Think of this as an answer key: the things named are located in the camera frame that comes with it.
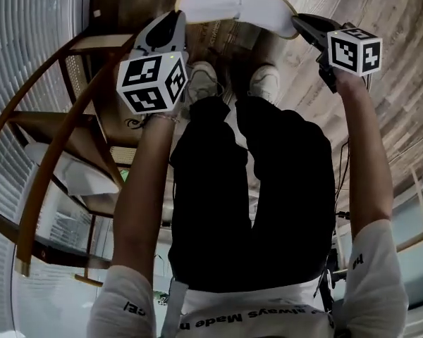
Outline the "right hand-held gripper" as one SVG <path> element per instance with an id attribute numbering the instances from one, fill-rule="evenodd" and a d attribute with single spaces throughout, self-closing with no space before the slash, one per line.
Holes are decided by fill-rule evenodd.
<path id="1" fill-rule="evenodd" d="M 321 50 L 319 75 L 336 93 L 334 69 L 361 77 L 369 89 L 372 74 L 381 70 L 383 39 L 358 27 L 347 27 L 319 15 L 299 13 L 291 18 L 294 28 L 308 44 Z"/>

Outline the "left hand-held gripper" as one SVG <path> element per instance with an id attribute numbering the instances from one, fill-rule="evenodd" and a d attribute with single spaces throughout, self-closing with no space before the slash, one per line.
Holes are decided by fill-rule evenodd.
<path id="1" fill-rule="evenodd" d="M 170 11 L 153 20 L 137 36 L 129 59 L 121 61 L 116 91 L 132 113 L 171 112 L 183 98 L 188 81 L 185 49 L 186 17 Z"/>

